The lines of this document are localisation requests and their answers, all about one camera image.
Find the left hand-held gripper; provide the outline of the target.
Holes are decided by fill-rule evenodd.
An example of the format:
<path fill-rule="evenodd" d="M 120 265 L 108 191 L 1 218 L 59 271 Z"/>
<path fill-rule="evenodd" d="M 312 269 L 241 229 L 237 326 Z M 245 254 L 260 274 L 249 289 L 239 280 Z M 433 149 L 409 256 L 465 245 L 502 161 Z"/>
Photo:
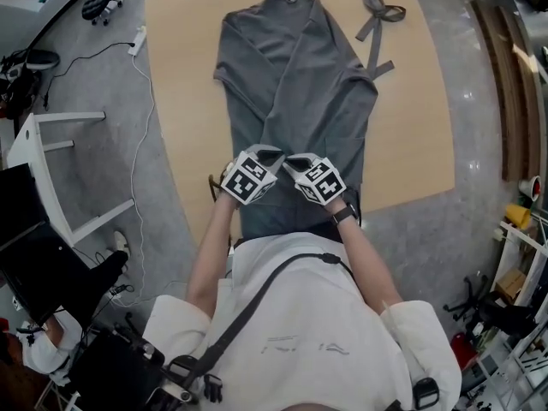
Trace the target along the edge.
<path fill-rule="evenodd" d="M 262 158 L 262 164 L 256 159 Z M 262 198 L 276 183 L 276 174 L 285 161 L 280 148 L 253 144 L 226 168 L 221 189 L 246 206 Z"/>

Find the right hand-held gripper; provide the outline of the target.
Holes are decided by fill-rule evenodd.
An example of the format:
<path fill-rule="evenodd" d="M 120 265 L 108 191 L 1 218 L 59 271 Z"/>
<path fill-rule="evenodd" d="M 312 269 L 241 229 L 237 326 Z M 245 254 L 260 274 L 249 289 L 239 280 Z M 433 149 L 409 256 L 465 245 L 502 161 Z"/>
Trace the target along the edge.
<path fill-rule="evenodd" d="M 326 206 L 347 189 L 332 162 L 314 153 L 288 156 L 283 169 L 293 180 L 295 188 L 314 204 Z"/>

